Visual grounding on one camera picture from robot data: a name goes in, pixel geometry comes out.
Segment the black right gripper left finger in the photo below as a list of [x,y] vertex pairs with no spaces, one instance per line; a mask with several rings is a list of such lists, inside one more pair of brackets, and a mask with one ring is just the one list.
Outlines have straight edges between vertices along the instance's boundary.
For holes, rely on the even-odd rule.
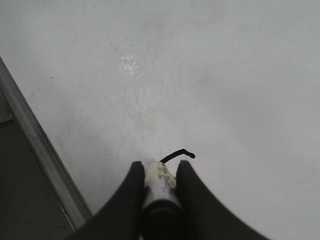
[[145,170],[131,164],[123,182],[108,202],[68,240],[138,240],[139,216],[144,195]]

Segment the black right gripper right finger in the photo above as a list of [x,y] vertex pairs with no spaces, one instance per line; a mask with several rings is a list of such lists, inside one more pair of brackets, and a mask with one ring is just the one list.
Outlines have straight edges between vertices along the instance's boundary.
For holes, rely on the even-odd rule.
[[176,172],[177,195],[184,210],[187,240],[266,240],[228,210],[202,182],[187,160]]

